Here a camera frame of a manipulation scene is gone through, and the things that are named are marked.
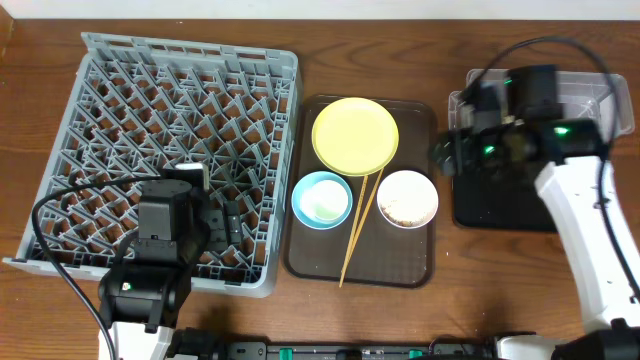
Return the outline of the white bowl with rice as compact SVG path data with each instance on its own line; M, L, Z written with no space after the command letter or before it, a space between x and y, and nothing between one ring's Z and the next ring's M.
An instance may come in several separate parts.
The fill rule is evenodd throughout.
M402 229L417 229L429 224L439 207L433 182L413 170L399 170L386 176L377 190L376 200L381 215Z

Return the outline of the white paper cup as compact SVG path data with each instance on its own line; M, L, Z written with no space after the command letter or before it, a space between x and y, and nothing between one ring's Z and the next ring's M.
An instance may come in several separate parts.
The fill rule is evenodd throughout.
M322 180L309 188L300 199L300 208L309 218L323 223L334 222L347 210L349 197L340 183Z

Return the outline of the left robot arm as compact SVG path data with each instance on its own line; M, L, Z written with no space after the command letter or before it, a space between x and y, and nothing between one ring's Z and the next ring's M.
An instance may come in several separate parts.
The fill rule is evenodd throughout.
M241 238L239 206L213 204L205 189L178 179L143 183L138 230L101 279L100 314L108 328L103 358L224 359L216 335L178 329L179 312L192 291L192 275L207 251Z

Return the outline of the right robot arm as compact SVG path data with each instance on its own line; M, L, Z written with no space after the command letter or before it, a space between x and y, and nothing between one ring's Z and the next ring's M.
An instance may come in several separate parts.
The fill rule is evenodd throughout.
M452 180L463 226L554 231L576 284L584 334L562 342L498 336L498 359L635 359L639 251L609 159L632 114L622 77L553 65L468 73L449 99L449 128L432 157Z

